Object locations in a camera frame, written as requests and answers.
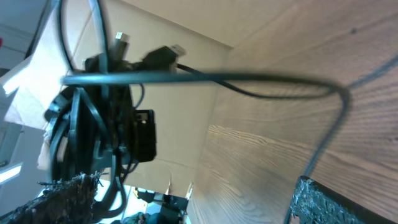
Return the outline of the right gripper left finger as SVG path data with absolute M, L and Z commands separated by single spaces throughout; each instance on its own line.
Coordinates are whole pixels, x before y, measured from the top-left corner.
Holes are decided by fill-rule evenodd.
M 101 174 L 42 182 L 43 194 L 1 216 L 3 224 L 91 223 Z

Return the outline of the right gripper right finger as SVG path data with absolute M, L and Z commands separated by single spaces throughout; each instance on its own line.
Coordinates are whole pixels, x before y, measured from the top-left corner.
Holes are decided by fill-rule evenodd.
M 289 205 L 289 218 L 298 218 L 300 223 L 394 224 L 304 175 L 297 180 Z

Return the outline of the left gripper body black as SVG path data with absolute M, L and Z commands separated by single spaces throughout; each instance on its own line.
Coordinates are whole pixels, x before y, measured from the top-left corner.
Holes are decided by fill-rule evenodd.
M 145 87 L 139 84 L 141 96 L 134 105 L 131 89 L 124 87 L 121 104 L 121 142 L 126 146 L 130 159 L 137 162 L 153 161 L 157 155 L 157 136 L 154 110 L 137 109 L 145 97 Z

